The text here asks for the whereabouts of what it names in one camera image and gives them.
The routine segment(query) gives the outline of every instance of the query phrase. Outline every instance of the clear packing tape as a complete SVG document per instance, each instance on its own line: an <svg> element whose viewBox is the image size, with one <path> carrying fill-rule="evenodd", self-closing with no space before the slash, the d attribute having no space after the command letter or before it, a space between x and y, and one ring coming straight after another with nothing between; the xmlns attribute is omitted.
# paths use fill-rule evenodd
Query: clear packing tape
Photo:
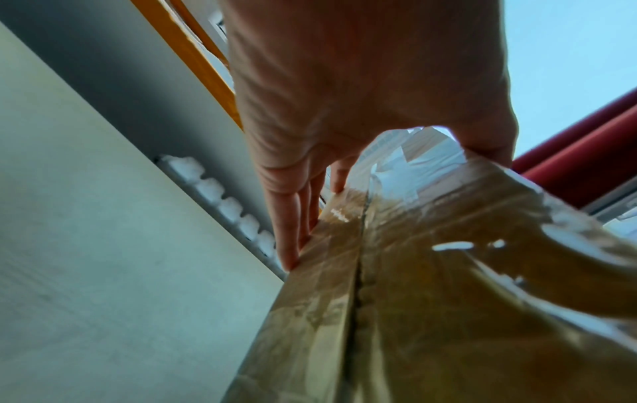
<svg viewBox="0 0 637 403"><path fill-rule="evenodd" d="M637 250L432 129L328 204L227 402L637 402Z"/></svg>

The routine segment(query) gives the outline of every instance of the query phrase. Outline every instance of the hand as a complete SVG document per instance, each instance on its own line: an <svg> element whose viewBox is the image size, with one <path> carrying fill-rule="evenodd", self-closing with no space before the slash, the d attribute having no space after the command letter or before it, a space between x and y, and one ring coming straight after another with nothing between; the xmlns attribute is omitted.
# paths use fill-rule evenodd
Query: hand
<svg viewBox="0 0 637 403"><path fill-rule="evenodd" d="M290 270L331 189L388 129L441 125L509 165L500 0L222 0L237 105Z"/></svg>

